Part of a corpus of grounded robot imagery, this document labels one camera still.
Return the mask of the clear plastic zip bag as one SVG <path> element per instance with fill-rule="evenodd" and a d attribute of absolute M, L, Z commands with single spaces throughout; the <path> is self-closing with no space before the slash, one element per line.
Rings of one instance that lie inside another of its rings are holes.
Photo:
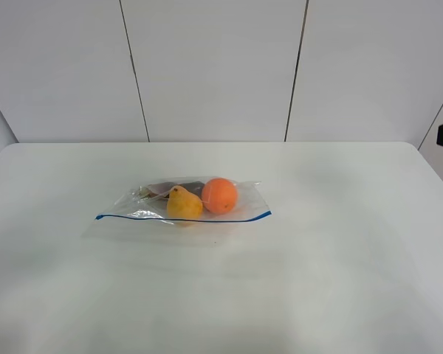
<path fill-rule="evenodd" d="M 236 226 L 259 221 L 270 216 L 271 210 L 257 183 L 253 181 L 233 181 L 238 189 L 236 206 L 227 214 L 217 215 L 209 212 L 204 204 L 201 218 L 191 223 L 170 219 L 166 206 L 168 199 L 151 198 L 147 186 L 160 182 L 186 183 L 201 181 L 206 184 L 212 178 L 221 177 L 185 177 L 150 181 L 125 193 L 106 211 L 100 213 L 103 218 L 94 220 L 83 233 L 85 240 L 107 241 L 163 241 L 163 240 L 198 240 L 212 238 L 230 232 Z"/>

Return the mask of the orange fruit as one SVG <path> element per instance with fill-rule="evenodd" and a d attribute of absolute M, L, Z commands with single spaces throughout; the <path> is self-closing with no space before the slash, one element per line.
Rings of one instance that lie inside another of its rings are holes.
<path fill-rule="evenodd" d="M 202 189 L 202 202 L 213 214 L 227 214 L 236 206 L 237 201 L 237 187 L 225 178 L 212 178 Z"/>

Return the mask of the yellow pear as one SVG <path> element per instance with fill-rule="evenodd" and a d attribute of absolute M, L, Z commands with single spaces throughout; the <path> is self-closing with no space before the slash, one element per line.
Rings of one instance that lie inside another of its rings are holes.
<path fill-rule="evenodd" d="M 170 219 L 191 223 L 198 221 L 203 213 L 202 200 L 186 190 L 171 190 L 166 206 L 167 215 Z"/>

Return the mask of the dark purple eggplant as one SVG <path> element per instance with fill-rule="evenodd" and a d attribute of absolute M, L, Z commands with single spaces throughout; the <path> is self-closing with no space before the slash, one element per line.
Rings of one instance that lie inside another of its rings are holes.
<path fill-rule="evenodd" d="M 198 196 L 202 196 L 202 190 L 205 184 L 201 181 L 192 181 L 186 183 L 160 182 L 157 184 L 149 184 L 146 188 L 151 198 L 160 197 L 169 199 L 171 190 L 186 190 L 187 192 Z"/>

